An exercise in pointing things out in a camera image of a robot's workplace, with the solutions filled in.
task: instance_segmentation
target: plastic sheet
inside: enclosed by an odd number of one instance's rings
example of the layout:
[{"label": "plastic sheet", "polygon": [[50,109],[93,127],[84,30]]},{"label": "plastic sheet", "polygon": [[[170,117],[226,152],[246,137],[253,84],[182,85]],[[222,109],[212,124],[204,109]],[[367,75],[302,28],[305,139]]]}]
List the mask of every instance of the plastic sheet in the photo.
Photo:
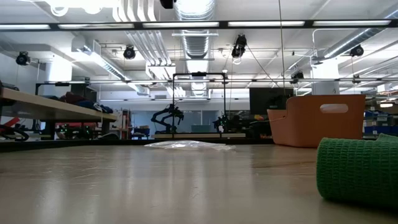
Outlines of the plastic sheet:
[{"label": "plastic sheet", "polygon": [[182,150],[199,150],[199,149],[216,149],[218,151],[228,151],[236,148],[236,146],[228,146],[226,144],[215,144],[200,141],[164,141],[145,145],[145,147],[158,147],[163,149],[182,149]]}]

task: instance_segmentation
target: cable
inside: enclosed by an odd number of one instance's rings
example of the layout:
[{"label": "cable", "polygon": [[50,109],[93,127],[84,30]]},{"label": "cable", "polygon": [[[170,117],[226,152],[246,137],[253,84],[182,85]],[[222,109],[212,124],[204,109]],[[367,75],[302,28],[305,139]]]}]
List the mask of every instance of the cable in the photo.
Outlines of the cable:
[{"label": "cable", "polygon": [[278,83],[276,83],[276,82],[271,78],[271,76],[269,76],[269,74],[266,72],[266,70],[261,66],[260,62],[257,60],[257,58],[256,58],[256,56],[254,55],[254,53],[251,51],[249,45],[247,44],[246,46],[248,47],[250,53],[253,55],[253,58],[256,59],[256,62],[259,64],[259,66],[261,67],[262,71],[268,76],[268,78],[269,78],[271,81],[273,81],[273,82],[275,83],[275,85],[276,85],[278,88],[280,88],[280,86],[278,85]]},{"label": "cable", "polygon": [[[233,78],[234,75],[234,63],[231,64],[231,80]],[[228,110],[228,118],[231,119],[231,103],[232,103],[232,82],[231,82],[231,89],[229,91],[229,110]]]},{"label": "cable", "polygon": [[282,44],[281,45],[281,47],[282,47],[282,50],[281,50],[281,52],[282,52],[282,67],[283,67],[283,69],[282,69],[282,75],[283,75],[283,78],[284,78],[284,94],[285,94],[285,96],[286,96],[286,89],[285,89],[285,58],[284,58],[284,35],[283,35],[283,30],[282,30],[282,8],[281,8],[281,6],[280,6],[280,0],[278,0],[278,2],[279,2],[279,19],[280,19],[280,43]]}]

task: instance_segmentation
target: workbench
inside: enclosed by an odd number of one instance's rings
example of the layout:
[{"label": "workbench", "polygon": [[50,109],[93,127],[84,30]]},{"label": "workbench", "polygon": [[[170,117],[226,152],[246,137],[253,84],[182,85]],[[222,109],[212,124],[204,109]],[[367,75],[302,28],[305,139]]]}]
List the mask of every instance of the workbench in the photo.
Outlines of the workbench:
[{"label": "workbench", "polygon": [[0,100],[12,100],[12,106],[6,106],[0,101],[0,117],[18,117],[39,119],[46,122],[46,131],[50,140],[54,139],[55,123],[61,122],[101,122],[102,134],[109,133],[109,125],[117,117],[81,106],[51,100],[41,96],[23,93],[21,91],[0,87]]}]

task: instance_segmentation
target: orange plastic bin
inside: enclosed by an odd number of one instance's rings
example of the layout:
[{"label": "orange plastic bin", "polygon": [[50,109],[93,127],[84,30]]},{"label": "orange plastic bin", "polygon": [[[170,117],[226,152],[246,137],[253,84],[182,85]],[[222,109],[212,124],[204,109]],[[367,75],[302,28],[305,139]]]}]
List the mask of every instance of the orange plastic bin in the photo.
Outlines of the orange plastic bin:
[{"label": "orange plastic bin", "polygon": [[295,96],[267,110],[276,144],[318,147],[322,138],[362,139],[365,95]]}]

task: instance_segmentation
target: green mesh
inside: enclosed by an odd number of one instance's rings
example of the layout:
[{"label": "green mesh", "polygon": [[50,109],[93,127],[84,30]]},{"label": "green mesh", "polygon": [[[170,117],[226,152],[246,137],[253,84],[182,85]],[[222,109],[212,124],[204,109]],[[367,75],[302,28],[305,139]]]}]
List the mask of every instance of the green mesh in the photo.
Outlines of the green mesh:
[{"label": "green mesh", "polygon": [[326,199],[398,208],[398,144],[323,139],[317,185]]},{"label": "green mesh", "polygon": [[397,136],[390,136],[388,134],[381,133],[377,138],[377,141],[386,141],[386,142],[398,142]]}]

